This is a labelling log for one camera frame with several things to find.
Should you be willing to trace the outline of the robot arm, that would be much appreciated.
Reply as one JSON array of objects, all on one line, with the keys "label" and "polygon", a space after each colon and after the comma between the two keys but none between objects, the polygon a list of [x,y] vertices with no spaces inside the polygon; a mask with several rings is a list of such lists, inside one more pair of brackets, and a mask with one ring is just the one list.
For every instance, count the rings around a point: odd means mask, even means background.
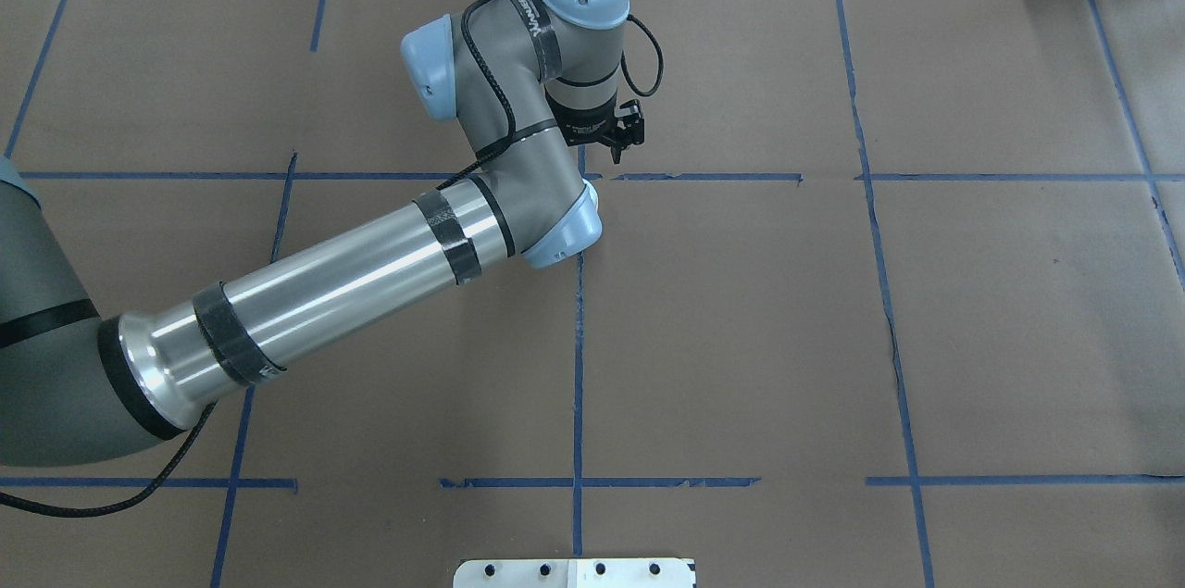
[{"label": "robot arm", "polygon": [[4,465],[114,460],[194,432],[228,394],[505,258],[592,247],[598,194],[571,146],[643,141],[619,103],[630,0],[478,0],[408,32],[419,103],[456,120],[469,168],[404,207],[148,317],[102,319],[4,160]]}]

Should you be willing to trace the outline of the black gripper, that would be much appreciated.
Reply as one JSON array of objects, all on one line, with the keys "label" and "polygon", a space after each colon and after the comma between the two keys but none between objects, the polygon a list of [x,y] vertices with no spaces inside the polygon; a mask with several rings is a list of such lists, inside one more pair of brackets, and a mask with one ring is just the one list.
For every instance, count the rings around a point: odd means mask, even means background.
[{"label": "black gripper", "polygon": [[566,146],[597,143],[617,124],[617,104],[606,100],[601,106],[575,108],[555,100],[555,122],[563,133]]}]

